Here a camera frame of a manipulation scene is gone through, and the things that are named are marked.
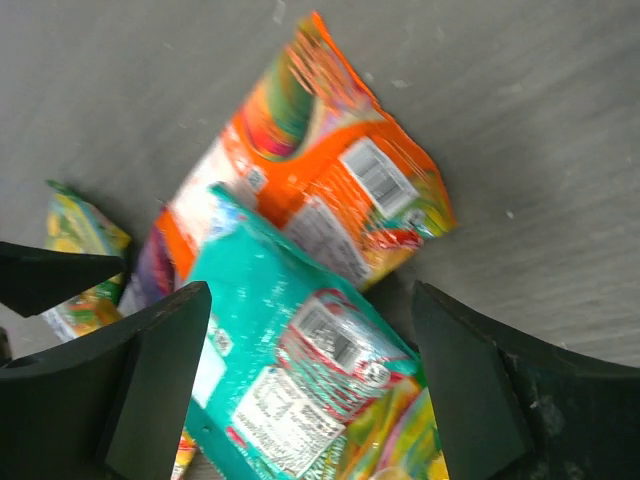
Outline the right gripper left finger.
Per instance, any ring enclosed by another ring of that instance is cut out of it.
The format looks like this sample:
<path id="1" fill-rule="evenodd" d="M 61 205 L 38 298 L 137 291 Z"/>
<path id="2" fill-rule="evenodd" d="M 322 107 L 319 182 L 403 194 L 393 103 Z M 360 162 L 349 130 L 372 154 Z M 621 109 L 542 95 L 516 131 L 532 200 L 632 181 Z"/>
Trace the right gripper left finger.
<path id="1" fill-rule="evenodd" d="M 2 478 L 170 478 L 210 307 L 192 282 L 3 366 Z"/>

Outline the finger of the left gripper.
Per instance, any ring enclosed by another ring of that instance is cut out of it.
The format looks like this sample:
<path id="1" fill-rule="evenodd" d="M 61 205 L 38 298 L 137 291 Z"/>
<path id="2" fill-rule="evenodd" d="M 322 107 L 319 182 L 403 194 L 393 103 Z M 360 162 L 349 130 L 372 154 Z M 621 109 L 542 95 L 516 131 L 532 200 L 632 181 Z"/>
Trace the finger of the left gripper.
<path id="1" fill-rule="evenodd" d="M 124 270 L 119 256 L 77 254 L 1 243 L 1 304 L 28 318 Z"/>

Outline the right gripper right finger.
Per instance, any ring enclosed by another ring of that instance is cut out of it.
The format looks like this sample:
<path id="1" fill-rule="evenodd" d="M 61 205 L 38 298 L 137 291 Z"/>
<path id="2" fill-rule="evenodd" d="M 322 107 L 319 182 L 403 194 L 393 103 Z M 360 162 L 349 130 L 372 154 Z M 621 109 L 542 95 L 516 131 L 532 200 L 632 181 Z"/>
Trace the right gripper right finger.
<path id="1" fill-rule="evenodd" d="M 454 479 L 635 479 L 639 371 L 552 345 L 418 282 L 412 320 Z"/>

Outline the small purple snack packet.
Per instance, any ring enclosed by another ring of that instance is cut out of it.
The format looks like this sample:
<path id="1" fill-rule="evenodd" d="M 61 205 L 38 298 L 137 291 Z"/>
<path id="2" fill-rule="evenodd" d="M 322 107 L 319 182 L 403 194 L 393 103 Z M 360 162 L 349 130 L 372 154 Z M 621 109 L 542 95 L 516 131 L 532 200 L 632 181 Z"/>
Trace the small purple snack packet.
<path id="1" fill-rule="evenodd" d="M 175 287 L 175 271 L 164 235 L 153 225 L 140 250 L 118 310 L 123 317 L 133 315 L 170 295 Z"/>

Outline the orange snack packet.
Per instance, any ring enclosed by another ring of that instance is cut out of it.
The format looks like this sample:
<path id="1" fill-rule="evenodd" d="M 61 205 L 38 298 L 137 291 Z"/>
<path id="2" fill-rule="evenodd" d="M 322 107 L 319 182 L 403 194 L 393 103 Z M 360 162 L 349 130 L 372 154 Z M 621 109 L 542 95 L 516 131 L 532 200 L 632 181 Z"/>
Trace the orange snack packet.
<path id="1" fill-rule="evenodd" d="M 184 477 L 197 451 L 198 446 L 196 442 L 186 430 L 183 430 L 173 464 L 171 480 L 181 480 Z"/>

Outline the yellow green Fox's candy bag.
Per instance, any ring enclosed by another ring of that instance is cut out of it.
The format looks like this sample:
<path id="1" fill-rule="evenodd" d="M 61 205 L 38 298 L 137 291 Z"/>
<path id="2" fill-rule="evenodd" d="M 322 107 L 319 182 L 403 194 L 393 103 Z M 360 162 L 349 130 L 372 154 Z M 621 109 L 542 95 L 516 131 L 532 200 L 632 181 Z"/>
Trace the yellow green Fox's candy bag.
<path id="1" fill-rule="evenodd" d="M 319 460 L 321 479 L 447 479 L 426 386 L 406 379 L 373 402 Z"/>

